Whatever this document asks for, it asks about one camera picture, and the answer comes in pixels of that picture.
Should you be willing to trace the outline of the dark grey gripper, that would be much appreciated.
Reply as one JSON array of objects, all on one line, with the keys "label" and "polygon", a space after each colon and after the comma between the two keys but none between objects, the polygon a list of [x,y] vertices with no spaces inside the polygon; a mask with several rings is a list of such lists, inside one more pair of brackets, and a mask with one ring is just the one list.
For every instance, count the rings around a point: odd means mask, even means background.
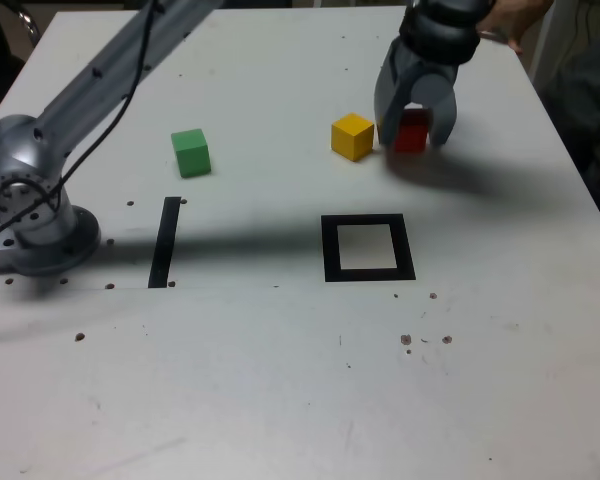
[{"label": "dark grey gripper", "polygon": [[394,143],[404,107],[412,101],[428,111],[430,144],[443,146],[457,119],[453,84],[448,80],[456,79],[457,74],[457,65],[419,58],[403,42],[392,42],[374,90],[379,143],[382,146]]}]

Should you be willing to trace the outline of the person's hand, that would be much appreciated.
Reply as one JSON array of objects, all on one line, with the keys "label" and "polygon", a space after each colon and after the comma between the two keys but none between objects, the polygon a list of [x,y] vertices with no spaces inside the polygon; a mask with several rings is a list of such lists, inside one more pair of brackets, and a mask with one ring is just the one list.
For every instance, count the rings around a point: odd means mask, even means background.
[{"label": "person's hand", "polygon": [[553,3],[553,0],[497,0],[476,29],[487,32],[504,28],[508,46],[521,55],[524,34],[533,24],[543,19]]}]

